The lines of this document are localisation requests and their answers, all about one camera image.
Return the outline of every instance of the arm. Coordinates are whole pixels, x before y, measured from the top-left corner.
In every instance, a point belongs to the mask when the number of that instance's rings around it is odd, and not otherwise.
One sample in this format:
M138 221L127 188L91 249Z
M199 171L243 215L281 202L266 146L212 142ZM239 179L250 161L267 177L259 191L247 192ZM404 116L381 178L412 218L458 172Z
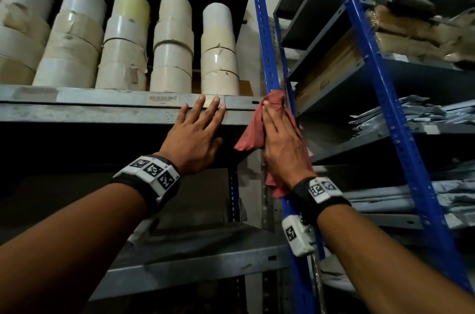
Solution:
M265 102L263 122L269 170L290 188L316 176L307 168L306 148L288 119L280 118ZM324 209L317 225L372 313L475 312L472 295L421 262L350 206Z
M217 98L200 116L204 100L181 108L157 153L181 176L211 164L222 143L226 109ZM146 209L138 191L109 184L0 246L0 313L80 312Z

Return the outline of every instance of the stack of tape rolls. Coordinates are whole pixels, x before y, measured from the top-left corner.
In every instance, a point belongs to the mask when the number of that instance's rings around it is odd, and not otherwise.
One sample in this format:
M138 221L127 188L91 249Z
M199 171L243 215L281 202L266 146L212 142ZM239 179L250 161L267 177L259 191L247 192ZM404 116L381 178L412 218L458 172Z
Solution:
M105 29L96 89L145 91L149 24L147 0L114 0Z
M231 11L212 3L203 11L201 36L201 93L239 95L236 40Z
M104 0L63 0L33 85L94 86L105 9Z
M0 0L0 83L31 85L48 40L53 0Z
M153 37L150 91L191 93L194 35L188 0L162 0Z

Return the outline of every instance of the cloth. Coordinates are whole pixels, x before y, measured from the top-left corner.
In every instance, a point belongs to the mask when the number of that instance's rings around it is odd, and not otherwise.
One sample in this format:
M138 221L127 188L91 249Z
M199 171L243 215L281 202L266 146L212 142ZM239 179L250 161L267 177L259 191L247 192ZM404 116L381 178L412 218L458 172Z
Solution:
M297 127L295 122L294 115L290 109L284 108L284 98L285 94L282 90L274 90L270 94L266 95L264 99L259 103L258 108L252 116L251 123L247 126L246 130L242 134L241 138L234 146L234 149L239 151L251 150L251 149L260 149L264 147L264 123L262 122L262 102L264 100L269 101L270 106L274 108L280 115L287 115L292 123L292 126L295 130L295 133L302 141L304 148L307 146L304 143L304 138L300 133L300 130ZM308 151L305 150L305 155L307 157L308 168L313 171L312 163L308 157ZM272 191L273 197L283 197L290 193L290 189L280 178L274 178L271 173L267 174L265 179L265 184L268 185Z

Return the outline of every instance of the right forearm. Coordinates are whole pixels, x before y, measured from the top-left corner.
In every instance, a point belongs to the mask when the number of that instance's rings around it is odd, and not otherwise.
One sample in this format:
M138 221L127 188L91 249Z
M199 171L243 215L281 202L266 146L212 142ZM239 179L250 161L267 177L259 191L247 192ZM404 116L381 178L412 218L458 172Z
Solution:
M473 296L350 206L325 209L317 224L372 313L474 312Z

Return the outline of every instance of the hand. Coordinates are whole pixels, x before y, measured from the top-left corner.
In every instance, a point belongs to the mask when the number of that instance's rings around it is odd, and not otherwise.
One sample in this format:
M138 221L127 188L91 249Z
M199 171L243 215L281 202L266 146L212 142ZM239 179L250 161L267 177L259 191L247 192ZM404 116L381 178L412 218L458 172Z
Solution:
M195 105L186 115L188 104L184 104L175 125L168 132L157 155L163 156L175 164L181 176L197 174L214 161L216 151L223 138L214 138L221 125L226 107L216 96L206 111L200 116L205 96L200 95Z
M281 178L290 190L302 179L316 176L308 169L307 149L289 119L286 115L282 118L269 101L264 101L262 122L266 132L264 158L270 172Z

